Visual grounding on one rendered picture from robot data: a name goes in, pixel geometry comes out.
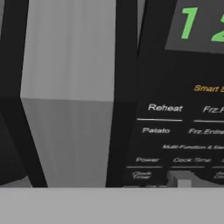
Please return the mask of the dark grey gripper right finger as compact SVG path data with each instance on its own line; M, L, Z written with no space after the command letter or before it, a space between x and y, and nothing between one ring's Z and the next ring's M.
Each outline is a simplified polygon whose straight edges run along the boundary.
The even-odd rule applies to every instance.
M213 188L221 187L224 188L224 185L218 185L204 179L198 178L194 173L190 171L168 171L168 187L177 187L177 188Z

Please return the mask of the black microwave door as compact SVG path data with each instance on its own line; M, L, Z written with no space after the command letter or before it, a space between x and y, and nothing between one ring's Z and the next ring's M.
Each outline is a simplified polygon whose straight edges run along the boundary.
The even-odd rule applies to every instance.
M0 39L0 112L33 187L47 187L20 98L29 0L4 0Z

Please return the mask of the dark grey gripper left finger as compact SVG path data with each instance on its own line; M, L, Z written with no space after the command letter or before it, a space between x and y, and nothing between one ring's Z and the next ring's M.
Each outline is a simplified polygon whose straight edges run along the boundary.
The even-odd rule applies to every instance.
M9 184L1 185L1 188L32 188L28 177L10 182Z

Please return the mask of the black microwave oven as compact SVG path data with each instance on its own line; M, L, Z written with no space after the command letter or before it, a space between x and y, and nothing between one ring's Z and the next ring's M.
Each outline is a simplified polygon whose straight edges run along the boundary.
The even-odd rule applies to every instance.
M224 186L224 0L29 0L20 96L47 187Z

